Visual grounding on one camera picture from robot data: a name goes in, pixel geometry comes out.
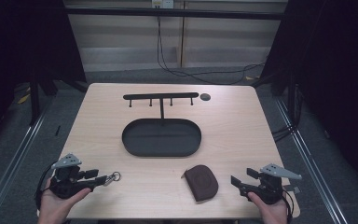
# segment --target wooden table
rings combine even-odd
[[[165,104],[165,118],[189,119],[200,126],[202,141],[185,158],[140,158],[131,155],[121,140],[123,129],[135,119],[159,118],[158,100],[132,102],[125,94],[165,92],[208,93],[211,100],[174,99]],[[275,146],[255,89],[239,86],[92,84],[79,109],[62,156],[73,152],[83,161],[81,170],[114,171],[122,179],[96,188],[76,204],[69,218],[247,218],[259,217],[253,203],[231,185],[234,175],[243,183],[258,185],[246,168],[259,170],[282,160]],[[184,178],[185,170],[204,164],[219,183],[217,194],[197,203]],[[294,217],[299,215],[295,200]]]

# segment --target brown leather pouch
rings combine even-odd
[[[205,165],[197,165],[186,170],[185,178],[196,202],[212,199],[219,189],[216,177]]]

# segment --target hand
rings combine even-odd
[[[286,224],[287,223],[287,206],[283,200],[275,204],[265,204],[257,194],[248,193],[249,198],[260,210],[264,224]]]
[[[46,188],[48,188],[48,186],[50,186],[50,178],[48,179]],[[90,192],[91,189],[82,189],[69,199],[61,199],[51,190],[46,190],[42,194],[42,203],[40,205],[39,220],[37,223],[62,224],[75,203],[84,199]]]

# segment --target gray carpet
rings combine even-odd
[[[247,71],[247,77],[256,77],[261,67]],[[187,72],[227,71],[228,68],[192,68]],[[93,82],[114,83],[177,83],[208,84],[194,77],[178,77],[162,69],[135,70],[122,72],[89,73],[89,84]],[[242,74],[198,75],[218,84],[228,84],[239,80],[235,85],[248,85],[252,80],[242,79]],[[0,207],[0,223],[36,223],[36,209],[33,200],[34,190],[43,170],[60,154],[65,140],[71,130],[84,93],[58,83],[59,91],[52,99],[43,124],[33,141],[31,148],[15,176],[14,182]],[[284,126],[282,116],[275,100],[269,92],[269,85],[256,89],[261,105],[272,131]],[[30,102],[13,105],[8,110],[0,132],[0,176],[17,150],[25,135],[30,121]],[[317,161],[324,178],[337,198],[349,223],[358,223],[358,174],[342,159],[339,149],[324,135],[324,128],[315,115],[303,106],[299,130],[303,135],[312,157]],[[302,190],[297,194],[301,215],[293,223],[334,223],[327,211],[324,201],[313,183],[310,173],[296,149],[296,144],[289,135],[277,143],[285,167],[302,174],[303,180],[291,181]],[[73,220],[72,223],[96,223],[96,220]]]

